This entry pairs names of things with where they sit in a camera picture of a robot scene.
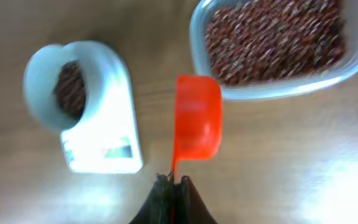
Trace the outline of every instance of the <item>white kitchen scale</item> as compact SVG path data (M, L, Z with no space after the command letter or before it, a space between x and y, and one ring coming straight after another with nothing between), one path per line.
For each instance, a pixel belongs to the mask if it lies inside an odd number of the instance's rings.
M54 108L54 97L42 98L42 93L53 91L58 76L49 73L48 80L39 80L43 73L39 70L44 70L40 67L46 66L41 63L52 64L48 70L58 74L72 60L80 64L87 92L79 121ZM131 81L126 66L109 47L94 41L48 45L30 60L24 86L32 114L46 126L61 131L62 149L73 172L130 174L142 167Z

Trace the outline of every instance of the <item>pile of beans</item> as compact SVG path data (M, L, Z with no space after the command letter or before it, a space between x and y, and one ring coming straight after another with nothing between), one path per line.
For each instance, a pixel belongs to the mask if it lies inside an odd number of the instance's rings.
M85 83L77 61L66 63L54 90L60 109L73 119L80 119L86 101Z
M229 86L301 77L342 59L340 0L254 0L218 10L206 30L212 72Z

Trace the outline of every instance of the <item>clear plastic container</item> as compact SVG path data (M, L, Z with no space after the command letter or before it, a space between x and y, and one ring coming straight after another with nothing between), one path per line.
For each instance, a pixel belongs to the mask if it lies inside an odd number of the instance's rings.
M211 16L219 9L250 0L202 0L190 22L190 42L196 73L211 76L211 67L205 47L205 31ZM345 20L344 36L347 51L344 58L323 73L292 80L227 87L222 86L227 100L255 100L300 95L339 83L358 72L358 1L342 0L342 19Z

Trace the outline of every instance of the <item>bowl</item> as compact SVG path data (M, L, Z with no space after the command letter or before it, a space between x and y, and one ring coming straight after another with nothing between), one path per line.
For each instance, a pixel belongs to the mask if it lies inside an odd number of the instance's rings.
M222 8L250 0L202 0L193 12L190 22L190 44L196 73L213 76L205 46L205 32L210 18ZM256 100L300 95L342 82L358 72L358 1L342 0L341 18L345 20L346 53L335 66L307 77L277 80L249 86L224 86L225 100Z

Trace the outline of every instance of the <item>brown tabletop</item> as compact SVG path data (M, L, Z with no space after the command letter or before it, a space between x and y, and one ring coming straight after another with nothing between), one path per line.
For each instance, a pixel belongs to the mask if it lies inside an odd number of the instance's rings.
M169 171L175 77L192 73L197 1L0 0L0 223L128 223ZM49 43L100 40L126 61L145 166L71 173L57 134L34 121L22 74ZM219 223L358 223L358 75L279 100L225 102L223 143L183 162Z

